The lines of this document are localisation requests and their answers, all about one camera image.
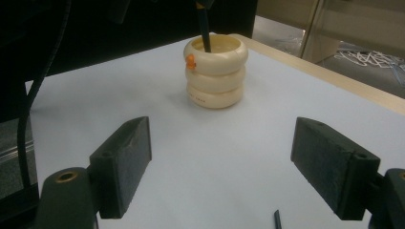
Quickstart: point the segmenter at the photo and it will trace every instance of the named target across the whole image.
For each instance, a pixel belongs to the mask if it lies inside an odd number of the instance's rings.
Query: black cable
[[[25,138],[27,120],[28,117],[30,116],[30,109],[33,104],[33,101],[35,100],[35,97],[39,92],[39,88],[41,87],[41,84],[44,81],[45,76],[48,74],[48,70],[50,69],[53,63],[57,50],[59,49],[60,43],[63,38],[63,34],[65,32],[66,25],[68,24],[71,4],[72,0],[66,0],[65,12],[63,15],[61,27],[59,29],[59,35],[57,36],[56,42],[53,46],[48,62],[46,63],[42,73],[38,77],[36,77],[36,79],[32,83],[30,91],[27,95],[27,101],[25,103],[26,106],[24,107],[24,110],[18,120],[18,128],[17,128],[18,162],[20,165],[21,178],[23,180],[24,188],[28,188],[31,186],[30,172],[28,169],[28,161],[27,161],[26,138]]]

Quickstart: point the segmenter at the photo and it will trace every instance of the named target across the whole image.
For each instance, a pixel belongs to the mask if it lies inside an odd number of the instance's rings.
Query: white table
[[[290,161],[295,120],[332,126],[381,157],[385,173],[405,167],[405,103],[356,82],[339,85],[348,79],[236,36],[284,61],[250,50],[244,98],[223,110],[187,98],[187,40],[48,77],[31,112],[39,185],[58,170],[87,167],[123,122],[148,115],[153,160],[123,219],[100,219],[100,228],[268,229],[277,209],[283,228],[367,228],[369,214],[335,216]]]

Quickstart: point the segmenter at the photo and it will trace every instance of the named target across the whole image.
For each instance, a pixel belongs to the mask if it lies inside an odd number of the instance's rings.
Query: white tabletop
[[[249,51],[245,94],[208,110],[185,90],[188,40],[48,77],[33,104],[38,183],[87,167],[123,122],[150,117],[153,160],[123,219],[100,228],[367,228],[341,221],[290,161],[297,116],[322,121],[381,157],[380,173],[404,168],[405,116]]]

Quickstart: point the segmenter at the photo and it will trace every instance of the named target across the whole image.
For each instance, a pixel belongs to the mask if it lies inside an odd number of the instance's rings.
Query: floor
[[[262,17],[256,17],[253,39],[274,47],[283,52],[297,55],[301,46],[304,32],[296,28],[283,25]],[[346,49],[348,44],[342,43],[341,49]],[[342,73],[358,81],[369,84],[385,92],[405,98],[405,88],[398,83],[392,69],[382,69],[374,66],[358,66],[348,59],[329,57],[318,65],[332,71]],[[16,154],[17,120],[0,123],[0,199],[22,188]],[[27,131],[28,158],[32,182],[36,182],[34,153],[32,147],[31,129]]]

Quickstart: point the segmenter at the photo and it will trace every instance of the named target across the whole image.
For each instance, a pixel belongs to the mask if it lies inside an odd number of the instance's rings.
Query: cream ceramic pot
[[[239,39],[210,34],[211,52],[203,50],[202,38],[184,48],[189,97],[206,108],[224,108],[243,96],[247,48]]]

